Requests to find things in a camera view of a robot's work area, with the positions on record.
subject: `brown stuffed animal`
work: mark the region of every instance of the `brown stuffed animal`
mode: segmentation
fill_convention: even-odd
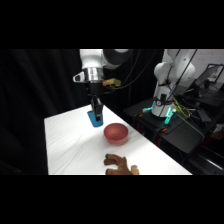
[[[127,166],[127,159],[125,157],[121,158],[117,155],[106,155],[104,160],[104,165],[117,165],[118,170],[107,169],[106,175],[139,175],[138,167],[132,166],[131,171]]]

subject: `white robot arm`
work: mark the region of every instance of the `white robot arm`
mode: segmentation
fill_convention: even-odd
[[[180,83],[187,82],[195,75],[194,65],[192,63],[189,64],[189,49],[181,49],[180,51],[178,49],[168,49],[167,53],[172,58],[172,62],[160,63],[155,68],[155,76],[158,83],[154,95],[156,102],[152,113],[157,117],[167,117],[167,112],[172,105],[173,96],[171,93],[175,84],[178,81]]]
[[[118,68],[132,56],[132,53],[133,49],[80,49],[83,71],[74,76],[73,80],[74,82],[88,83],[96,121],[100,120],[103,110],[103,104],[100,101],[103,93],[103,68]]]

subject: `white table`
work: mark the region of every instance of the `white table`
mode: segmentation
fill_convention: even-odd
[[[182,166],[162,152],[131,126],[104,107],[104,125],[93,128],[82,107],[45,119],[45,133],[50,175],[105,175],[106,154],[127,157],[128,166],[137,165],[141,175],[190,175]],[[122,146],[109,144],[104,128],[111,123],[122,123],[129,130],[128,142]]]

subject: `black background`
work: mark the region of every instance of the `black background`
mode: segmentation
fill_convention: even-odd
[[[156,49],[143,49],[129,81],[147,64]],[[162,61],[164,49],[142,76],[129,88],[102,96],[102,102],[120,117],[123,109],[155,91],[155,66]],[[135,62],[116,70],[105,70],[106,78],[124,81]],[[89,104],[85,84],[73,83],[81,72],[78,49],[0,50],[0,161],[27,174],[48,174],[44,119]]]

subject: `blue block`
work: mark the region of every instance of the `blue block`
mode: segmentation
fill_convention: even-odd
[[[103,114],[100,115],[100,121],[96,121],[95,113],[93,111],[89,111],[88,116],[94,128],[103,126]]]

